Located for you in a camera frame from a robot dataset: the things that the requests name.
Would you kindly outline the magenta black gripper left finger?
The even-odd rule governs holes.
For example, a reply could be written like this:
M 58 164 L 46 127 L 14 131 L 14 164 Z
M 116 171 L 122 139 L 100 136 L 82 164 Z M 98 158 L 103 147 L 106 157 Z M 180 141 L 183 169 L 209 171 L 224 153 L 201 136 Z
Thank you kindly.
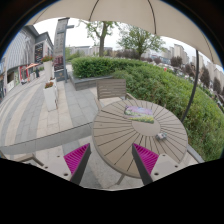
M 71 172 L 72 183 L 79 185 L 91 154 L 90 144 L 87 143 L 64 156 L 64 160 Z

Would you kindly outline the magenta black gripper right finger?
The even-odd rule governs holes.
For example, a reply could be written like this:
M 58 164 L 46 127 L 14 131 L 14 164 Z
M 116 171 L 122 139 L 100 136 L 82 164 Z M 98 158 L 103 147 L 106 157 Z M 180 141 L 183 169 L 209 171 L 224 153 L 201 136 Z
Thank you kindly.
M 151 172 L 159 158 L 159 155 L 151 150 L 132 144 L 132 155 L 138 168 L 140 177 L 144 185 L 148 185 L 153 182 L 151 178 Z

